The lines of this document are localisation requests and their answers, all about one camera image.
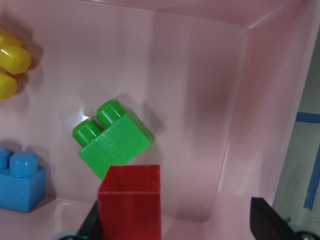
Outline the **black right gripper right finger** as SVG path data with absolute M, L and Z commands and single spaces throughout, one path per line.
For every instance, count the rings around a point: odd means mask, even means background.
M 295 232 L 262 197 L 250 201 L 250 230 L 256 240 L 297 240 Z

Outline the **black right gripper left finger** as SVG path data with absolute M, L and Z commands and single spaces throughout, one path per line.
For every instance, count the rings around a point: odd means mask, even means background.
M 98 202 L 95 201 L 87 217 L 77 232 L 80 240 L 99 240 L 100 239 L 100 219 Z

